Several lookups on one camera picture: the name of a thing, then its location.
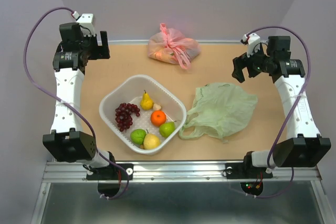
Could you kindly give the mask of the yellow fake round pear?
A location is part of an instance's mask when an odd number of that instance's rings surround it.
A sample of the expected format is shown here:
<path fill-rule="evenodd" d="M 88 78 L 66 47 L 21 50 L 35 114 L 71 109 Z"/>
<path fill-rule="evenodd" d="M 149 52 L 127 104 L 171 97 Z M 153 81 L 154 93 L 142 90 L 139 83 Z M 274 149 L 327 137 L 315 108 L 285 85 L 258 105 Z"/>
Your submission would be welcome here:
<path fill-rule="evenodd" d="M 160 146 L 161 141 L 156 135 L 149 133 L 148 130 L 145 132 L 146 136 L 143 140 L 143 146 L 145 150 L 152 150 Z"/>

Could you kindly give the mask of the green fake apple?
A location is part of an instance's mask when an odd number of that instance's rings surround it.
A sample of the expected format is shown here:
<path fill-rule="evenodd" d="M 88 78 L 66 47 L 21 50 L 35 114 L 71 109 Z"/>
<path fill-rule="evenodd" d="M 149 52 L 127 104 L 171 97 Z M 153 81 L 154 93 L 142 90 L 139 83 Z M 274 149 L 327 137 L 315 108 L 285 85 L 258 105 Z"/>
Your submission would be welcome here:
<path fill-rule="evenodd" d="M 144 139 L 147 135 L 147 132 L 143 129 L 136 129 L 131 132 L 130 138 L 134 144 L 141 145 L 144 142 Z"/>

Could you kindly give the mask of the green fake pear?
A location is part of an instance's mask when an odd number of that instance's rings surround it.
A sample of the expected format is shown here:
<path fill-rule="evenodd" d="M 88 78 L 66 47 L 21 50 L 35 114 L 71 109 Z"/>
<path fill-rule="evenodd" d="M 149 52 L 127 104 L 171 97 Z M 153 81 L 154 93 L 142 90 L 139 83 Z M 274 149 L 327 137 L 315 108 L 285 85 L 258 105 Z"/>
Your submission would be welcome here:
<path fill-rule="evenodd" d="M 162 137 L 167 138 L 175 131 L 175 122 L 166 122 L 159 127 L 159 133 Z"/>

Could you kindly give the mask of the green plastic bag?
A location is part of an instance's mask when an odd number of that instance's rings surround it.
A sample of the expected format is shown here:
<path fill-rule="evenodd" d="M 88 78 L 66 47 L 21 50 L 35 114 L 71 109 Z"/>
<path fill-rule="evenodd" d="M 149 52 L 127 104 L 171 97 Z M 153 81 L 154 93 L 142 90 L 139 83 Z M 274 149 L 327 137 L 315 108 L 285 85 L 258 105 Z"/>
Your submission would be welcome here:
<path fill-rule="evenodd" d="M 189 140 L 208 135 L 224 140 L 247 127 L 257 103 L 255 94 L 232 83 L 215 82 L 198 87 L 179 137 Z"/>

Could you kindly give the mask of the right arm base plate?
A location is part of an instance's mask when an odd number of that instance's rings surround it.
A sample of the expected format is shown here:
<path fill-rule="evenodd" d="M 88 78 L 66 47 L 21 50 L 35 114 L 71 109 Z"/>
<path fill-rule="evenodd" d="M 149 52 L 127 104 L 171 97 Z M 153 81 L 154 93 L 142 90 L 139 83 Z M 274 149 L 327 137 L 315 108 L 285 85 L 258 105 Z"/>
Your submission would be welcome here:
<path fill-rule="evenodd" d="M 273 178 L 272 173 L 266 173 L 266 168 L 248 167 L 243 163 L 226 163 L 224 172 L 227 179 Z"/>

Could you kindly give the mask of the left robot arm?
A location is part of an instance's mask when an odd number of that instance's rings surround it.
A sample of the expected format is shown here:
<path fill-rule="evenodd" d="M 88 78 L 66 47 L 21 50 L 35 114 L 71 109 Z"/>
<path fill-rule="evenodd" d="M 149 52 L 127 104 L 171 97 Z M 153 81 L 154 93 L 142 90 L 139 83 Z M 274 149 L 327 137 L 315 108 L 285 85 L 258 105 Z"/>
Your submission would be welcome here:
<path fill-rule="evenodd" d="M 61 42 L 54 58 L 56 79 L 55 116 L 43 145 L 59 162 L 78 162 L 95 174 L 110 179 L 117 166 L 110 152 L 97 148 L 96 138 L 83 132 L 80 115 L 81 86 L 90 60 L 109 59 L 107 33 L 102 31 L 102 45 L 97 42 L 93 22 L 77 21 L 59 26 Z"/>

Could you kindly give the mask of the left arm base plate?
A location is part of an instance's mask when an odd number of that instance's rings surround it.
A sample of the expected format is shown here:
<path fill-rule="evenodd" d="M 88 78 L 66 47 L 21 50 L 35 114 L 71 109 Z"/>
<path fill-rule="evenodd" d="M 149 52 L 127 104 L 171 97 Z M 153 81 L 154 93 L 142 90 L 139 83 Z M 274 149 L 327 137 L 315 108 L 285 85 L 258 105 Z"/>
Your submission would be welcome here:
<path fill-rule="evenodd" d="M 129 180 L 133 179 L 133 171 L 134 171 L 134 165 L 131 163 L 122 163 L 118 164 L 122 168 L 126 170 L 128 173 Z M 103 168 L 92 168 L 88 167 L 86 165 L 83 165 L 83 167 L 87 170 L 86 174 L 86 180 L 113 180 L 117 181 L 119 179 L 121 180 L 127 180 L 126 173 L 123 171 L 120 171 L 118 168 L 109 165 L 107 167 Z"/>

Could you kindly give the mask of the orange fake tangerine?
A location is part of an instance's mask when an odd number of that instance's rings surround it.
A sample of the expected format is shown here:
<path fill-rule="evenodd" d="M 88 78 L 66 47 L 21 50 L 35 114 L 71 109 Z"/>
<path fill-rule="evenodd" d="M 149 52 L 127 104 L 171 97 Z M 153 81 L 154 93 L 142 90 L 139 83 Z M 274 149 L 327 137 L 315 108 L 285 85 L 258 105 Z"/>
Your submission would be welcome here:
<path fill-rule="evenodd" d="M 166 114 L 162 110 L 153 111 L 150 120 L 154 126 L 160 127 L 166 122 Z"/>

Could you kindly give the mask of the red fake grapes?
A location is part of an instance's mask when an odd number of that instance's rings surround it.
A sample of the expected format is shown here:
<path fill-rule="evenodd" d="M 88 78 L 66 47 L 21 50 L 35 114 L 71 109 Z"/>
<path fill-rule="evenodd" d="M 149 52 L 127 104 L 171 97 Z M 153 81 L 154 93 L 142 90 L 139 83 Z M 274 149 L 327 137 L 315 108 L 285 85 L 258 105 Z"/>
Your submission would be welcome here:
<path fill-rule="evenodd" d="M 140 108 L 136 104 L 121 103 L 115 109 L 115 122 L 120 132 L 126 132 L 133 125 L 132 114 L 140 116 Z"/>

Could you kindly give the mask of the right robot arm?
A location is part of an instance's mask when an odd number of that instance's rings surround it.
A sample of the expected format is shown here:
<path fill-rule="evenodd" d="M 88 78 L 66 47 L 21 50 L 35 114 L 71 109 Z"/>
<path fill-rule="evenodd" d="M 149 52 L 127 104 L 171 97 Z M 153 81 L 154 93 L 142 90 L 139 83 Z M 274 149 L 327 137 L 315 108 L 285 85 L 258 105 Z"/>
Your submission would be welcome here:
<path fill-rule="evenodd" d="M 267 73 L 272 78 L 281 98 L 286 116 L 280 133 L 287 131 L 286 140 L 275 140 L 268 151 L 246 154 L 241 170 L 253 177 L 261 168 L 315 167 L 331 148 L 331 141 L 322 137 L 312 117 L 305 88 L 308 75 L 301 60 L 292 59 L 289 36 L 270 36 L 263 50 L 256 33 L 243 35 L 241 43 L 247 45 L 246 53 L 233 59 L 232 76 L 244 82 L 243 69 L 249 77 Z"/>

